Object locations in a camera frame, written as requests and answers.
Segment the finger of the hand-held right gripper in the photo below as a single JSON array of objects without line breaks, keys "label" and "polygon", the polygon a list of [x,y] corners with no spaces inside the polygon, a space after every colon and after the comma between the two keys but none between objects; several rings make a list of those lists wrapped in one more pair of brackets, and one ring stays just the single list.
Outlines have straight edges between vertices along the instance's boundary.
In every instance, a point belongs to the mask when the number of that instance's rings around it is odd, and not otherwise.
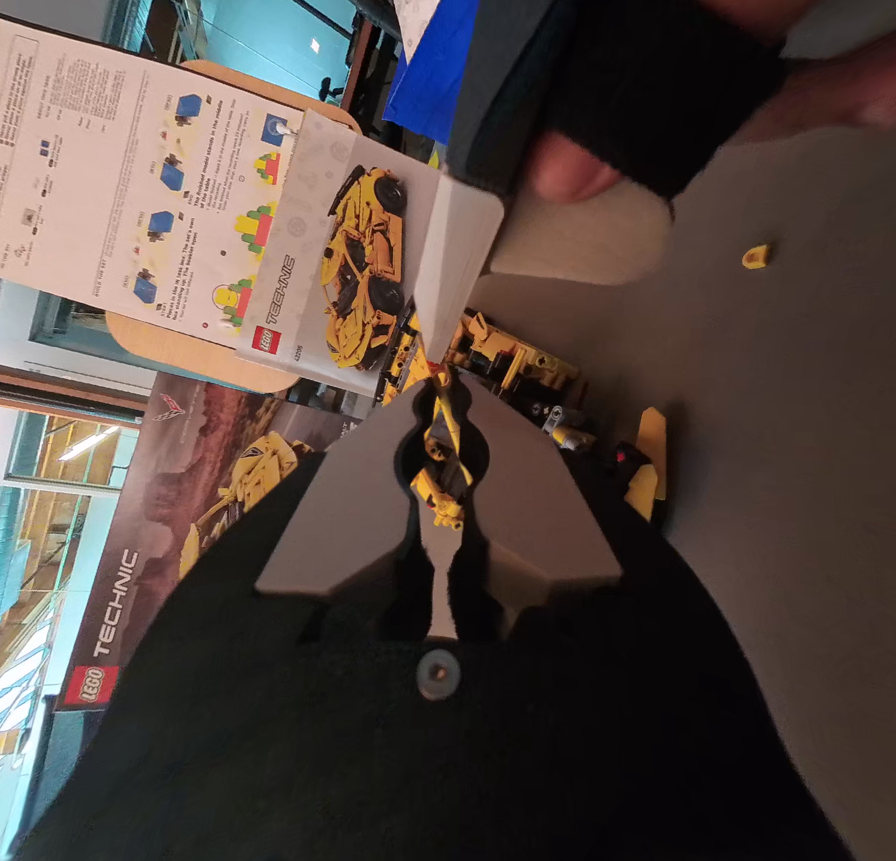
[{"label": "finger of the hand-held right gripper", "polygon": [[503,220],[497,195],[439,175],[412,293],[428,362],[447,354]]}]

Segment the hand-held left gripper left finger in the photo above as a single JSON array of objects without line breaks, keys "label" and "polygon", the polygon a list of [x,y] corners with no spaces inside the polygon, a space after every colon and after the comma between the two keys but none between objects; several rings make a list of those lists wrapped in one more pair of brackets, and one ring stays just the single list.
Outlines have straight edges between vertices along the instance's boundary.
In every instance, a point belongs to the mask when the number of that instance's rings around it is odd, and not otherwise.
[{"label": "hand-held left gripper left finger", "polygon": [[412,386],[325,451],[255,582],[259,594],[358,603],[384,637],[427,637],[430,562],[399,466],[427,390]]}]

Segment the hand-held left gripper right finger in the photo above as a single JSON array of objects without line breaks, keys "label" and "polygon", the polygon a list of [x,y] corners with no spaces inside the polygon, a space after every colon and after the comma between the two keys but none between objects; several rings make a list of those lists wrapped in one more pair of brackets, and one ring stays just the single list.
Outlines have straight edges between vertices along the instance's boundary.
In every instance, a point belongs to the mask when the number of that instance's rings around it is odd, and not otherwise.
[{"label": "hand-held left gripper right finger", "polygon": [[462,546],[450,569],[450,608],[457,637],[506,637],[527,609],[617,585],[622,568],[546,433],[458,374],[458,401],[467,401],[463,426],[480,437],[463,460],[487,463],[465,501]]}]

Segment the yellow toy brick car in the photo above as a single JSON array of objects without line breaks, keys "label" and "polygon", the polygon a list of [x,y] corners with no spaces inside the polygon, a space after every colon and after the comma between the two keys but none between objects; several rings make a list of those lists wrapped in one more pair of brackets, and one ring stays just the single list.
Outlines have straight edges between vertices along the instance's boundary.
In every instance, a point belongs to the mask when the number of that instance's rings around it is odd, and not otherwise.
[{"label": "yellow toy brick car", "polygon": [[[508,404],[546,433],[565,452],[595,457],[597,436],[593,419],[572,397],[579,370],[560,358],[499,328],[482,312],[467,309],[461,316],[445,362],[472,376],[492,395]],[[419,317],[413,304],[400,316],[378,374],[375,404],[386,406],[430,376]],[[412,480],[435,523],[458,531],[462,527],[459,495],[447,486],[449,460],[457,442],[450,436],[444,407],[435,408],[427,452],[433,463]],[[644,409],[636,438],[621,441],[603,465],[625,502],[645,520],[660,526],[667,508],[667,422],[654,407]]]}]

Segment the grey desk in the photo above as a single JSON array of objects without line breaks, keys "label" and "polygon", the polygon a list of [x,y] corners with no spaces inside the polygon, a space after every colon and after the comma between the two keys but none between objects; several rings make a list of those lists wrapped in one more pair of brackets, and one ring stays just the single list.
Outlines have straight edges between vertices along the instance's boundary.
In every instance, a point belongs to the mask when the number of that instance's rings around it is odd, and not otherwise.
[{"label": "grey desk", "polygon": [[857,859],[894,859],[894,130],[729,148],[676,214],[639,281],[475,304],[575,361],[605,430],[666,412],[668,539]]}]

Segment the person's right hand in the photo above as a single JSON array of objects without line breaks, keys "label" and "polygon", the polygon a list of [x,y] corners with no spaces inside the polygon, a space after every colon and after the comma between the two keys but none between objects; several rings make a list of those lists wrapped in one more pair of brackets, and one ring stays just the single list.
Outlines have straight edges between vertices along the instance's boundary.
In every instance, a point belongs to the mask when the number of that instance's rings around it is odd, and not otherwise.
[{"label": "person's right hand", "polygon": [[[767,45],[777,45],[823,0],[697,0]],[[825,127],[894,127],[895,40],[889,34],[824,61],[799,61],[780,92],[733,138],[736,145]],[[527,180],[549,202],[578,203],[621,181],[609,164],[548,129],[534,144]]]}]

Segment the blue plastic bin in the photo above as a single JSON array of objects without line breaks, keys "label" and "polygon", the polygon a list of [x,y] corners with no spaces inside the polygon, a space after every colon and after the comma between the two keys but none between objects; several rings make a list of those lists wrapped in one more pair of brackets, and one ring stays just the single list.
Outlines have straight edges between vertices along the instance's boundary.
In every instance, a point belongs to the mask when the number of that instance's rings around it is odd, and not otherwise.
[{"label": "blue plastic bin", "polygon": [[386,121],[448,144],[479,1],[441,0],[411,61],[401,45]]}]

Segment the instruction booklet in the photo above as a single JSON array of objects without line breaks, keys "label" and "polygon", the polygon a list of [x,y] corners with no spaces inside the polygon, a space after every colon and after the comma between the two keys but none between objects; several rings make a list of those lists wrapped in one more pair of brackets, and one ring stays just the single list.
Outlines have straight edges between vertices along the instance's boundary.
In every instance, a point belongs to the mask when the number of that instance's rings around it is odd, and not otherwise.
[{"label": "instruction booklet", "polygon": [[235,352],[374,396],[447,173],[314,111],[293,140]]}]

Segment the toy car box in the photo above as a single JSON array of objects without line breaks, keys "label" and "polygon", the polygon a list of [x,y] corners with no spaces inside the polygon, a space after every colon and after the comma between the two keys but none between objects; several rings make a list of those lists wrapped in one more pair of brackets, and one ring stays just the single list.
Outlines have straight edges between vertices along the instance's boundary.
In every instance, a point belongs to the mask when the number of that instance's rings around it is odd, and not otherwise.
[{"label": "toy car box", "polygon": [[198,558],[312,452],[358,422],[340,408],[158,375],[56,709],[106,706],[152,619]]}]

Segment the printed instruction sheet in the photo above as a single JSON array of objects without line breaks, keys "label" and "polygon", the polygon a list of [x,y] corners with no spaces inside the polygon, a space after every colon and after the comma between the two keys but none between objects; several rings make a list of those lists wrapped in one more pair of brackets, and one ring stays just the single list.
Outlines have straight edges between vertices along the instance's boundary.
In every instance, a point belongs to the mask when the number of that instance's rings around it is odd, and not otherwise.
[{"label": "printed instruction sheet", "polygon": [[234,349],[304,113],[2,18],[2,279]]}]

